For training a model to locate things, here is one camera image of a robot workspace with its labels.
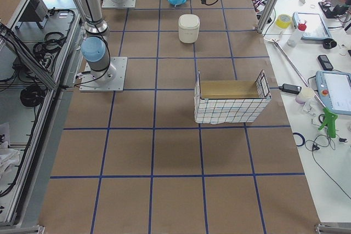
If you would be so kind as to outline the grey control box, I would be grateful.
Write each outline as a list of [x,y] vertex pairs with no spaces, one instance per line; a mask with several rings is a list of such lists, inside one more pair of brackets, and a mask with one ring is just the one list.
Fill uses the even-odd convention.
[[35,22],[43,29],[48,18],[48,8],[43,0],[29,0],[19,22]]

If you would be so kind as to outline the black mobile phone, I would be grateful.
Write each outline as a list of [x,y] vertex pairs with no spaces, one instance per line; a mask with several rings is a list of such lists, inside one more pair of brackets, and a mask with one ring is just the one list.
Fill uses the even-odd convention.
[[329,58],[327,57],[327,55],[319,55],[318,61],[319,61],[320,65],[324,71],[332,71],[333,70],[333,66],[332,66]]

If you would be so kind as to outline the lower blue teach pendant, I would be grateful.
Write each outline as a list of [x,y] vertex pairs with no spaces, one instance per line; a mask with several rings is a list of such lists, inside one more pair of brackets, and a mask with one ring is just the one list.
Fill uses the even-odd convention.
[[317,71],[315,79],[324,105],[332,113],[350,115],[350,73]]

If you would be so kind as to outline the white checkered open box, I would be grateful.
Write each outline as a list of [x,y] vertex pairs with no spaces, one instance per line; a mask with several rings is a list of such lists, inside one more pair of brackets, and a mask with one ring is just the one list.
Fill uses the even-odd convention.
[[198,124],[251,123],[270,101],[263,70],[254,81],[206,81],[197,73],[194,119]]

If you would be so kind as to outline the white small trash can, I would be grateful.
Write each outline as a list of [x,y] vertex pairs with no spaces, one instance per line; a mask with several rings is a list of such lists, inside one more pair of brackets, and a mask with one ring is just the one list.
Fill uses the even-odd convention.
[[183,14],[178,20],[179,40],[183,43],[194,43],[199,36],[200,19],[195,14]]

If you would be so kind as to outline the aluminium frame rail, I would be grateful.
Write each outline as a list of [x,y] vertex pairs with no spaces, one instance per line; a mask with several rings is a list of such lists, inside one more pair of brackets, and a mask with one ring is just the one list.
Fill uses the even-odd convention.
[[48,89],[54,90],[58,87],[58,83],[49,71],[37,62],[29,48],[3,23],[1,23],[1,39],[4,40],[5,45],[17,56],[20,62],[32,71]]

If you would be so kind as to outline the blue teach pendant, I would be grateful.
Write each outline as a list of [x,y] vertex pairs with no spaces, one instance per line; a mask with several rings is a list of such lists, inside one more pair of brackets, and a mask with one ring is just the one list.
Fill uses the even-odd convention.
[[327,38],[332,38],[329,29],[319,13],[294,12],[292,20],[295,26],[298,26],[300,22],[306,23],[307,29],[302,35],[302,40],[322,41]]
[[317,71],[315,79],[324,105],[332,113],[350,115],[350,73]]

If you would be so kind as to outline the white bottle red cap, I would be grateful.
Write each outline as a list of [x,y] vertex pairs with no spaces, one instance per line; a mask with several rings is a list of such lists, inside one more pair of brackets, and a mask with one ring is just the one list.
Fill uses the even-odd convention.
[[307,22],[305,20],[300,20],[295,31],[289,37],[287,41],[287,45],[289,47],[295,47],[298,44],[298,42],[301,40],[306,29],[307,29]]

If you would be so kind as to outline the black power adapter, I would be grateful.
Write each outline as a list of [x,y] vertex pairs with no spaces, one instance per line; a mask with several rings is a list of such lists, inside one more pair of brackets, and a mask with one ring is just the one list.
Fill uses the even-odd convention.
[[282,92],[289,93],[289,94],[296,94],[297,95],[297,94],[300,93],[302,87],[297,86],[297,85],[293,85],[293,84],[284,83],[281,86],[279,86],[279,89]]

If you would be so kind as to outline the green handled reach grabber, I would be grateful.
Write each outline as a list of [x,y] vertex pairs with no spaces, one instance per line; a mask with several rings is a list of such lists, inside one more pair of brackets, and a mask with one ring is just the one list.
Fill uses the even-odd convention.
[[[282,47],[279,45],[277,40],[275,39],[269,39],[269,43],[272,43],[279,51],[280,53],[284,56],[284,58],[288,61],[288,63],[291,65],[291,67],[294,69],[295,73],[298,75],[298,77],[301,79],[301,81],[304,83],[304,85],[308,88],[311,88],[309,85],[308,81],[302,76],[302,74],[299,72],[298,68],[294,65],[292,60],[289,58],[289,56],[285,53],[285,51],[282,49]],[[318,130],[322,130],[323,128],[327,129],[327,135],[330,138],[335,138],[336,137],[336,119],[338,118],[338,115],[335,113],[332,113],[329,108],[322,102],[320,97],[315,93],[314,90],[312,90],[313,95],[315,97],[315,100],[322,106],[323,112],[324,112],[324,120]]]

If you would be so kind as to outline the white plastic cup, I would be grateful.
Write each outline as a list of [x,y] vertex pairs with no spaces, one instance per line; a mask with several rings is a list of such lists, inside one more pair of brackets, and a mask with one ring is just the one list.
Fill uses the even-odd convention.
[[309,87],[302,87],[301,91],[298,93],[296,96],[295,101],[298,104],[304,104],[310,99],[313,99],[315,97],[315,92],[312,88]]

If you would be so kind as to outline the yellow tape roll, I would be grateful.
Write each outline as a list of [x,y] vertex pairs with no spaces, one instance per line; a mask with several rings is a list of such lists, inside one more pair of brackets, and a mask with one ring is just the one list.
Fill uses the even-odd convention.
[[276,19],[276,26],[278,26],[279,28],[283,28],[286,29],[290,26],[292,22],[292,18],[291,16],[287,15],[287,14],[280,14],[278,16],[278,18]]

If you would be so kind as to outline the upper blue teach pendant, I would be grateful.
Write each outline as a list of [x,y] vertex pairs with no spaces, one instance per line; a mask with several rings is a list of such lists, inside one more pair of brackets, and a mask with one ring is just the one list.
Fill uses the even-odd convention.
[[307,29],[302,35],[302,40],[322,41],[327,38],[332,38],[329,29],[319,13],[294,12],[292,20],[295,26],[298,26],[300,22],[306,23]]

